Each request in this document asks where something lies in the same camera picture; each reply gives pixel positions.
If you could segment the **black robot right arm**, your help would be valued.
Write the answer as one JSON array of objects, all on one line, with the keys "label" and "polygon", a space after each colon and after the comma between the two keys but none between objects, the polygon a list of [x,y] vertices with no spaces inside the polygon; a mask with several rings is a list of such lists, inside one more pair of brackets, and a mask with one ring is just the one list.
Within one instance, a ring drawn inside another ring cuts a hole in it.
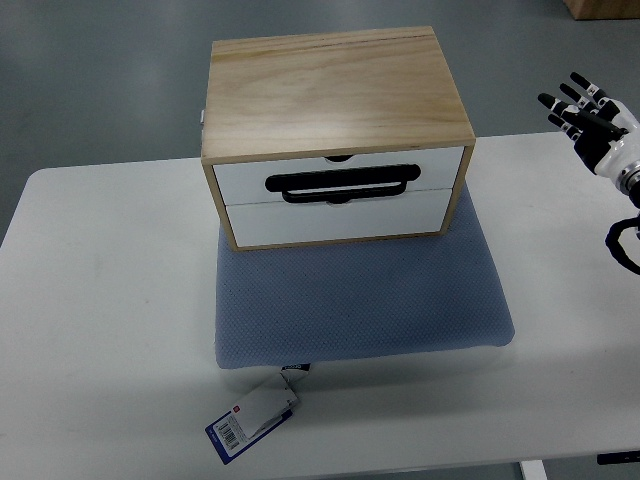
[{"label": "black robot right arm", "polygon": [[605,245],[611,257],[626,270],[639,274],[639,264],[626,252],[621,243],[624,231],[632,229],[639,237],[639,162],[624,167],[616,178],[616,186],[629,201],[628,215],[612,224],[605,237]]}]

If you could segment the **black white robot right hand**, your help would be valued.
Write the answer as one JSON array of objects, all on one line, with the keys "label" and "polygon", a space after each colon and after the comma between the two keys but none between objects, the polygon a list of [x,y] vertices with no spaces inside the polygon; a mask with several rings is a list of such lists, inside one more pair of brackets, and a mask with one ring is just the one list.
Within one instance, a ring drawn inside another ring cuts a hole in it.
[{"label": "black white robot right hand", "polygon": [[549,110],[548,120],[573,142],[586,168],[595,175],[615,178],[639,160],[639,120],[621,101],[577,72],[575,83],[560,85],[566,101],[548,93],[538,101]]}]

